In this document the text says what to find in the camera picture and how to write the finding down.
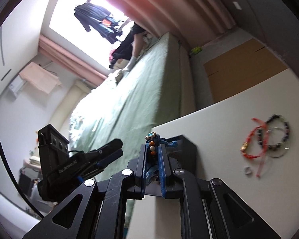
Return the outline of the pink curtain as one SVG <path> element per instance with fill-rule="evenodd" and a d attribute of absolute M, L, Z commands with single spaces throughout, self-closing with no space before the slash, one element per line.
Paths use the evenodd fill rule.
<path fill-rule="evenodd" d="M 153 35 L 170 32 L 191 48 L 232 29 L 235 21 L 220 0 L 107 0 Z"/>

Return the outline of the brown cardboard sheet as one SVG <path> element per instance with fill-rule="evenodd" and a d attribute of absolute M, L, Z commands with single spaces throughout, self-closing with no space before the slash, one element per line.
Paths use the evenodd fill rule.
<path fill-rule="evenodd" d="M 218 103 L 287 69 L 264 44 L 250 39 L 204 64 L 213 101 Z"/>

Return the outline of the left curtain panel pink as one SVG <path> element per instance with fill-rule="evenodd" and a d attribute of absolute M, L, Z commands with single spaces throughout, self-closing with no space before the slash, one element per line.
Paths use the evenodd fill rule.
<path fill-rule="evenodd" d="M 81 79 L 86 79 L 95 86 L 99 86 L 107 77 L 95 68 L 40 34 L 38 51 L 52 62 L 62 66 Z"/>

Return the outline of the white wall switch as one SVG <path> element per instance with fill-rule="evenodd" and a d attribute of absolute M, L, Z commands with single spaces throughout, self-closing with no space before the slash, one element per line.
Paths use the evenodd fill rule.
<path fill-rule="evenodd" d="M 239 5 L 239 3 L 237 1 L 233 1 L 233 4 L 237 10 L 242 10 L 242 7 Z"/>

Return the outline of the green toy block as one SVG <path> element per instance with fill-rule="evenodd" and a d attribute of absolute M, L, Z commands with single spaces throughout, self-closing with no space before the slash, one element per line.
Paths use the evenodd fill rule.
<path fill-rule="evenodd" d="M 201 46 L 197 46 L 197 47 L 195 47 L 195 48 L 193 48 L 192 50 L 191 50 L 191 53 L 193 54 L 193 55 L 197 55 L 199 52 L 201 52 L 202 51 L 202 48 L 201 48 Z"/>

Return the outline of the pink hanging towel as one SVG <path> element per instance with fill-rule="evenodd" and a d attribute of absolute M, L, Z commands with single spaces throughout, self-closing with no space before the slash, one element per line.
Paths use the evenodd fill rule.
<path fill-rule="evenodd" d="M 34 62 L 29 63 L 21 70 L 19 76 L 45 94 L 50 94 L 55 87 L 61 85 L 56 75 L 53 75 Z"/>

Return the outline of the person in black clothes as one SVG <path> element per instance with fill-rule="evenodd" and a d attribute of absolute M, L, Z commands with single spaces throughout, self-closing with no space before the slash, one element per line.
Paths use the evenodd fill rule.
<path fill-rule="evenodd" d="M 129 34 L 121 42 L 117 49 L 115 49 L 109 59 L 109 68 L 114 69 L 114 65 L 119 59 L 130 60 L 132 57 L 132 43 L 134 42 L 134 35 L 144 33 L 146 30 L 134 23 Z"/>

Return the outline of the thin silver bangle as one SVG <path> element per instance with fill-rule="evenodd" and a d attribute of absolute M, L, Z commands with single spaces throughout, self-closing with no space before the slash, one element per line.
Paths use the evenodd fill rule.
<path fill-rule="evenodd" d="M 269 157 L 278 159 L 283 157 L 289 150 L 289 130 L 282 127 L 273 127 L 267 131 L 269 135 L 276 135 L 276 132 L 282 133 L 280 141 L 274 144 L 269 144 L 267 147 L 267 154 Z"/>

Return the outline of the dark hanging clothes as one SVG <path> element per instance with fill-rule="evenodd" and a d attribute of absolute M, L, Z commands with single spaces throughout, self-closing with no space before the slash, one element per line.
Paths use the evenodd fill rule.
<path fill-rule="evenodd" d="M 102 6 L 86 2 L 74 8 L 74 16 L 86 32 L 90 32 L 93 28 L 111 44 L 117 42 L 118 37 L 123 34 L 121 26 L 125 21 L 115 18 Z"/>

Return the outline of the black jewelry box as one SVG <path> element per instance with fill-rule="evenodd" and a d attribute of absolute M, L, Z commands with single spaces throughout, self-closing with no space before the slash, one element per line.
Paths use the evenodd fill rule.
<path fill-rule="evenodd" d="M 168 139 L 157 135 L 152 141 L 155 142 L 153 153 L 150 151 L 151 141 L 146 142 L 145 194 L 167 198 L 170 191 L 176 190 L 175 169 L 196 175 L 198 149 L 184 135 Z"/>

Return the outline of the green bed cover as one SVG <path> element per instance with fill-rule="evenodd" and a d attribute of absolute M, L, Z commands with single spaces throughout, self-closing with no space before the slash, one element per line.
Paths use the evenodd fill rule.
<path fill-rule="evenodd" d="M 70 148 L 88 152 L 122 140 L 122 157 L 95 176 L 107 180 L 139 156 L 153 127 L 180 116 L 180 101 L 180 44 L 166 33 L 121 81 L 108 77 L 78 103 L 70 117 Z"/>

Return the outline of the white air conditioner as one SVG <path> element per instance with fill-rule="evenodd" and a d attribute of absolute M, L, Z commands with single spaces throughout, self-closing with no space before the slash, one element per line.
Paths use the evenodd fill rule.
<path fill-rule="evenodd" d="M 15 98 L 18 97 L 23 87 L 26 85 L 27 81 L 23 80 L 19 75 L 17 75 L 9 84 L 8 88 Z"/>

